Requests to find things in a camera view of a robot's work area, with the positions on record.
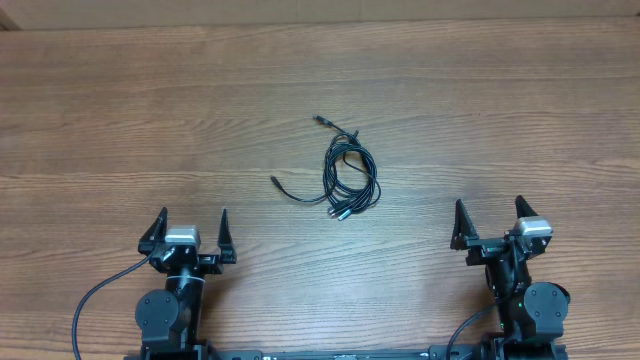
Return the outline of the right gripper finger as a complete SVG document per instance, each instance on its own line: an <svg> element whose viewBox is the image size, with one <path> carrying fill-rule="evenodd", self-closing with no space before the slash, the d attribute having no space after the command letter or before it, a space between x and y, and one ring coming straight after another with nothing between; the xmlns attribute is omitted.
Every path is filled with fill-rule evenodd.
<svg viewBox="0 0 640 360"><path fill-rule="evenodd" d="M477 241L479 235L471 221L462 199L455 202L455 219L451 235L452 250L467 250L471 243Z"/></svg>
<svg viewBox="0 0 640 360"><path fill-rule="evenodd" d="M514 204L516 207L516 214L518 218L535 217L538 215L538 213L532 209L532 207L522 195L518 195L515 198Z"/></svg>

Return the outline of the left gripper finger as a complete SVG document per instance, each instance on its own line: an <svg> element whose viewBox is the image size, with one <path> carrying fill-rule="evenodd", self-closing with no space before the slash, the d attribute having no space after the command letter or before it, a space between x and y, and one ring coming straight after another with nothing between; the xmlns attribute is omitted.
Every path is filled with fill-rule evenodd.
<svg viewBox="0 0 640 360"><path fill-rule="evenodd" d="M234 248L231 231L229 228L227 209L224 208L221 215L219 234L217 240L220 249L220 262L223 264L235 264L237 254Z"/></svg>
<svg viewBox="0 0 640 360"><path fill-rule="evenodd" d="M168 210L163 207L156 220L147 229L138 242L140 254L151 254L157 245L164 241L168 225Z"/></svg>

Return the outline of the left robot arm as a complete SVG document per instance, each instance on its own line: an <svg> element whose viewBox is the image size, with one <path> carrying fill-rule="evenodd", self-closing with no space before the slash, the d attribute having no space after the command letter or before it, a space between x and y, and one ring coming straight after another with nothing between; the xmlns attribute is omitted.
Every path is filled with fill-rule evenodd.
<svg viewBox="0 0 640 360"><path fill-rule="evenodd" d="M157 272L166 276L162 289L141 297L135 320L141 330L141 359L217 359L210 341L199 337L205 277L221 275L237 262L228 214L222 212L216 253L200 251L195 225L168 225L162 209L140 238L138 252Z"/></svg>

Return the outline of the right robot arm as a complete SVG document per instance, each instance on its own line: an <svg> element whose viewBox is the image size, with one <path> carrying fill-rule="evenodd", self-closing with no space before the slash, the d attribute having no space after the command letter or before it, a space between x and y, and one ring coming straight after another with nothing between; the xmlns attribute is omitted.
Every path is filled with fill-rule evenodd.
<svg viewBox="0 0 640 360"><path fill-rule="evenodd" d="M527 262L545 253L553 229L523 196L515 198L517 221L503 236L483 239L464 202L455 203L450 248L467 252L468 266L482 266L494 303L466 319L452 334L447 359L566 359L555 340L564 333L570 293L553 282L534 282ZM455 345L460 334L481 317L496 311L500 330L482 336L476 345Z"/></svg>

